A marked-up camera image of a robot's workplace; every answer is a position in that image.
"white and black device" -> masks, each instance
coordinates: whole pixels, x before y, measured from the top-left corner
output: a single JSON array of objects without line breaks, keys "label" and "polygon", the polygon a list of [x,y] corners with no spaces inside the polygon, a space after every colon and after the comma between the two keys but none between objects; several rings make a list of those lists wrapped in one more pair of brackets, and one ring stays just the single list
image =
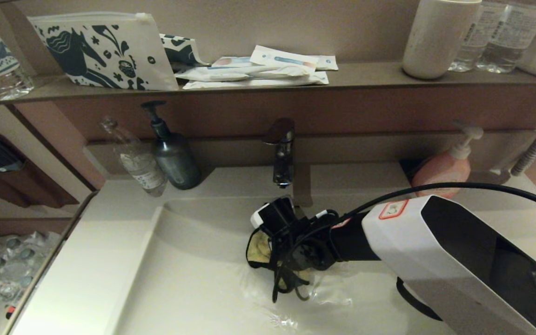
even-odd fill
[{"label": "white and black device", "polygon": [[[408,303],[460,335],[536,335],[536,261],[454,201],[428,195],[368,213],[339,218],[329,210],[299,220],[283,197],[262,206],[253,221],[254,234],[268,236],[272,255],[270,263],[248,261],[275,272],[274,301],[277,292],[307,284],[296,271],[384,261]],[[277,285],[282,281],[286,288]]]}]

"dark gray soap dispenser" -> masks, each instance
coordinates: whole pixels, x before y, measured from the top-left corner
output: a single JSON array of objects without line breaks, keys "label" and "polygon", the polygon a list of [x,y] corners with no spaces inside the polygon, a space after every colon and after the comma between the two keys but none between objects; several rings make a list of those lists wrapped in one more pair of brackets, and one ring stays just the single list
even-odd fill
[{"label": "dark gray soap dispenser", "polygon": [[141,105],[150,116],[150,126],[157,136],[153,143],[153,154],[173,186],[178,189],[189,189],[200,183],[202,175],[187,139],[179,133],[171,132],[164,120],[158,117],[156,107],[166,103],[155,100]]}]

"soap dispenser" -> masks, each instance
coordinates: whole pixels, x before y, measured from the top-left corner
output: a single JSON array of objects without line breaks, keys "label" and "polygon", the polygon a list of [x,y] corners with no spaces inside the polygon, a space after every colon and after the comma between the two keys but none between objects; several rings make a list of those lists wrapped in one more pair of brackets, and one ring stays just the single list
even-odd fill
[{"label": "soap dispenser", "polygon": [[[459,127],[465,135],[462,142],[453,145],[443,154],[432,157],[421,167],[411,181],[413,187],[435,184],[438,182],[465,182],[470,174],[470,141],[478,140],[483,136],[483,129],[474,125],[469,125],[463,121],[455,120],[454,124]],[[417,192],[419,197],[435,194],[446,199],[451,199],[459,189],[457,188],[436,188],[426,189]]]},{"label": "soap dispenser", "polygon": [[187,139],[171,132],[164,120],[158,117],[156,107],[164,104],[166,101],[149,101],[141,105],[150,117],[150,125],[157,136],[153,142],[154,157],[173,186],[189,189],[200,183],[200,168],[194,161]]}]

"strap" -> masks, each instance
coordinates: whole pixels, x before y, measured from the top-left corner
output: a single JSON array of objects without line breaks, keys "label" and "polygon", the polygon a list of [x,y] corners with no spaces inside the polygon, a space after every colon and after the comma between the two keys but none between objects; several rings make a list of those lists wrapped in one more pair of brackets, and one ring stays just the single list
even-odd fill
[{"label": "strap", "polygon": [[396,277],[396,290],[398,290],[400,296],[404,298],[404,300],[413,308],[434,320],[438,320],[439,322],[442,321],[442,319],[438,316],[438,314],[436,314],[436,312],[434,312],[433,309],[431,309],[428,305],[425,305],[425,303],[419,301],[407,290],[407,288],[405,288],[404,282],[402,279],[400,279],[400,277]]}]

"pink soap dispenser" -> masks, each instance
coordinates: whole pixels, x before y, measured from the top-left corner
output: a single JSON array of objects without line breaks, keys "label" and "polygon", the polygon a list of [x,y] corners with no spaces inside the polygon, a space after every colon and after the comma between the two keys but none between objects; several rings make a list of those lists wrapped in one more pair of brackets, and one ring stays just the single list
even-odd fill
[{"label": "pink soap dispenser", "polygon": [[[443,154],[434,156],[427,161],[411,181],[413,187],[437,182],[464,182],[468,179],[470,174],[469,142],[470,140],[481,138],[483,129],[458,120],[454,120],[454,124],[464,132],[464,140],[453,145]],[[451,199],[458,191],[458,188],[426,189],[425,191],[417,192],[417,196],[435,194]]]}]

